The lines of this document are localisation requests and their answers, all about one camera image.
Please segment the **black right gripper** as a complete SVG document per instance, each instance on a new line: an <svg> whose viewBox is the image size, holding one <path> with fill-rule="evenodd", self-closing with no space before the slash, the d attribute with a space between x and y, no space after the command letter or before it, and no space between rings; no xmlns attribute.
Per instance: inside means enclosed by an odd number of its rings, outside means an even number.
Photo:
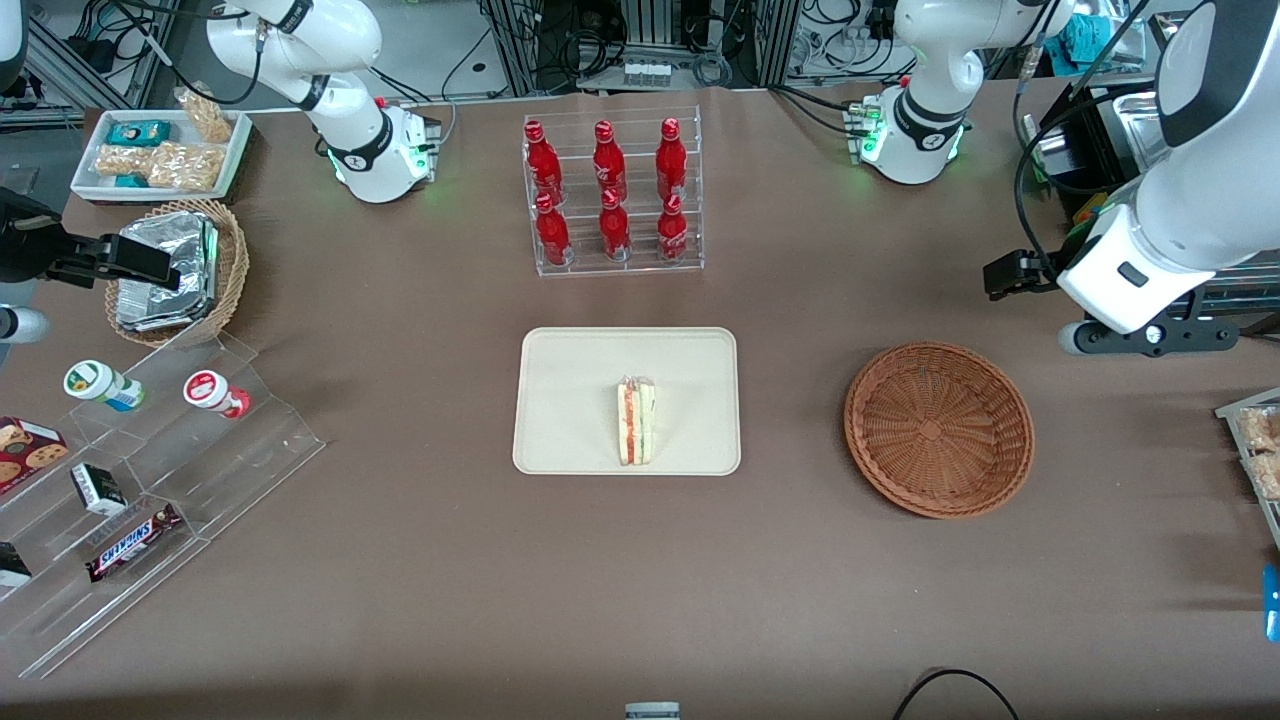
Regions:
<svg viewBox="0 0 1280 720"><path fill-rule="evenodd" d="M58 260L60 217L24 195L1 188L1 282L55 281L91 290L99 281L134 281L168 291L180 288L172 256L123 234L81 237ZM169 270L164 278L133 270Z"/></svg>

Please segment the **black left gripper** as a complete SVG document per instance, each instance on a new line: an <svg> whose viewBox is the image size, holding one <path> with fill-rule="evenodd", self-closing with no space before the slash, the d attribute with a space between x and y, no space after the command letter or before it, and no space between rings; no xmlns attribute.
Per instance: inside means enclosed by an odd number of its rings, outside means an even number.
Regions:
<svg viewBox="0 0 1280 720"><path fill-rule="evenodd" d="M983 268L984 292L997 302L1016 293L1047 293L1057 288L1055 252L1012 250Z"/></svg>

